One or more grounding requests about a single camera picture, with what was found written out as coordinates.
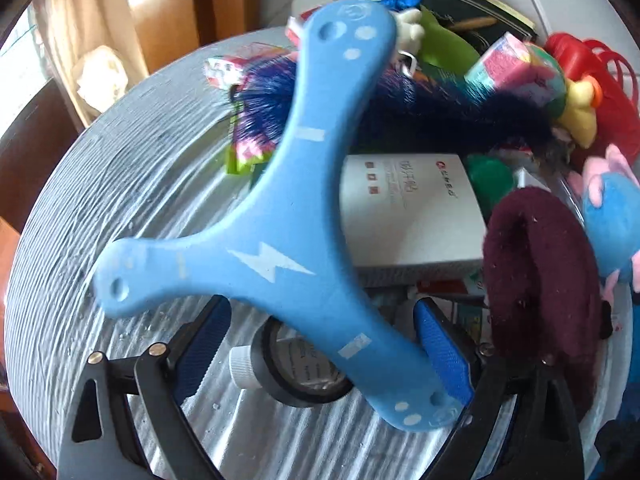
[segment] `white plush toy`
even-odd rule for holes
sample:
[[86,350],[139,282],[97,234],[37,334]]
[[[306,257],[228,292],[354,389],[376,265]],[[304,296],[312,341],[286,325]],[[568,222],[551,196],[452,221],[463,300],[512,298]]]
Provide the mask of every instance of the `white plush toy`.
[[407,9],[402,12],[391,12],[391,14],[398,24],[396,50],[417,56],[424,38],[424,28],[420,24],[422,17],[420,9]]

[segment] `white lightning bolt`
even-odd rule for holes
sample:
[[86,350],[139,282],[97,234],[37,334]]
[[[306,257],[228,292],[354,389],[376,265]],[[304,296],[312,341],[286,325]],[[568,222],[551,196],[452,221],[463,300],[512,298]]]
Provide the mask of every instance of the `white lightning bolt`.
[[235,256],[247,267],[255,270],[255,272],[271,283],[276,282],[276,267],[302,272],[303,274],[311,274],[312,276],[315,275],[314,272],[305,269],[305,267],[299,263],[264,242],[260,242],[260,250],[257,256],[240,253],[239,251],[233,251],[231,249],[227,249],[227,252]]

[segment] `window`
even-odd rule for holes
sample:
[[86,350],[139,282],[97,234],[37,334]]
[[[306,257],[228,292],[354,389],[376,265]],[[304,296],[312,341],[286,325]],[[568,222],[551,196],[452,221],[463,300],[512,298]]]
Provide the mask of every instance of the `window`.
[[0,48],[0,137],[47,82],[27,8]]

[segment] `ribbed white cap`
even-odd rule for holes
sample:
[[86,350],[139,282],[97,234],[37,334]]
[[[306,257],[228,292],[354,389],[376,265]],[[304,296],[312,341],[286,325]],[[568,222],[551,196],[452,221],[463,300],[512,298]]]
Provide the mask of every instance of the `ribbed white cap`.
[[238,388],[255,390],[262,387],[251,365],[251,346],[234,346],[229,351],[229,371]]

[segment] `wrinkled plastic sheet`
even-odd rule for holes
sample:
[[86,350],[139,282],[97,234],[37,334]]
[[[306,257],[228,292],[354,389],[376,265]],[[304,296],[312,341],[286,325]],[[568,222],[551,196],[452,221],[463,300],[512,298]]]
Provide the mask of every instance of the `wrinkled plastic sheet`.
[[[87,356],[95,349],[110,359],[140,354],[155,341],[168,341],[208,300],[183,298],[130,319],[107,319],[92,295],[91,269],[111,240],[199,232],[245,197],[248,180],[225,172],[230,105],[224,92],[209,87],[202,66],[208,57],[252,41],[288,45],[282,29],[264,30],[202,48],[155,73],[82,134],[33,209],[8,288],[5,351],[15,402],[54,464]],[[620,313],[624,329],[602,345],[596,404],[581,425],[588,470],[595,433],[603,417],[617,413],[626,383],[630,301],[616,301],[618,306],[626,308]],[[233,302],[231,329],[198,393],[183,405],[225,477],[419,478],[449,428],[422,434],[396,430],[356,390],[303,410],[264,391],[233,386],[228,351],[248,344],[264,319]],[[140,400],[131,397],[131,405],[153,471],[170,478]],[[508,420],[508,408],[505,416]],[[503,420],[499,424],[506,426]],[[495,461],[502,431],[494,433],[476,476]]]

